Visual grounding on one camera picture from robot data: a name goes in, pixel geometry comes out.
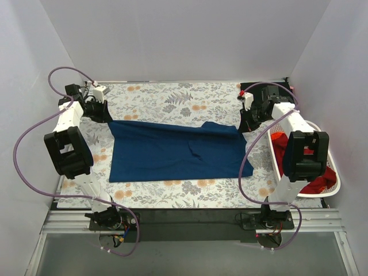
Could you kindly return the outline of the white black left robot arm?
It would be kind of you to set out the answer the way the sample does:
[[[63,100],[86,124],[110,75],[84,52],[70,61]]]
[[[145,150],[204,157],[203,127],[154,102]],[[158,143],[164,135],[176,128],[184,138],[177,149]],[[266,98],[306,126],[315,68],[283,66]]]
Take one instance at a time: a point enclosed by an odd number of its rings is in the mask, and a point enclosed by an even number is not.
[[[118,229],[122,215],[112,205],[112,197],[103,190],[93,173],[93,155],[79,129],[81,118],[97,123],[112,122],[105,93],[106,86],[95,85],[91,94],[84,96],[76,84],[65,87],[66,96],[58,102],[60,114],[55,129],[44,136],[52,163],[61,176],[73,181],[88,197],[91,213],[85,216],[101,227]]]

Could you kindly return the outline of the blue t shirt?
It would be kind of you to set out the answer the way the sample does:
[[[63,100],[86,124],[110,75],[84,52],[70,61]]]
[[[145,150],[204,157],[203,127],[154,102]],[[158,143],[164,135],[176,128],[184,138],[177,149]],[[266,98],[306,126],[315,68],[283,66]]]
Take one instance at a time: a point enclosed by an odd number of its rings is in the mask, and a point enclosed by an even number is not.
[[[253,175],[246,140],[234,126],[201,127],[112,121],[110,182],[236,178]]]

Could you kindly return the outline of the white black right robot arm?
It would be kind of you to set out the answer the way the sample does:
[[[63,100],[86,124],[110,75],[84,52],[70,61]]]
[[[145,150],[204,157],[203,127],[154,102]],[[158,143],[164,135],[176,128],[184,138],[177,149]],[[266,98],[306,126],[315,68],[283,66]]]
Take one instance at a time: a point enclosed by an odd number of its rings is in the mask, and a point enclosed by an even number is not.
[[[272,126],[279,125],[287,141],[282,158],[283,175],[270,196],[260,203],[256,222],[266,228],[290,221],[291,204],[300,191],[324,175],[327,168],[329,136],[326,132],[314,130],[300,115],[298,100],[290,89],[287,95],[280,95],[278,83],[262,82],[262,103],[254,102],[251,88],[242,90],[238,100],[242,103],[240,133],[256,130],[261,122],[273,119]]]

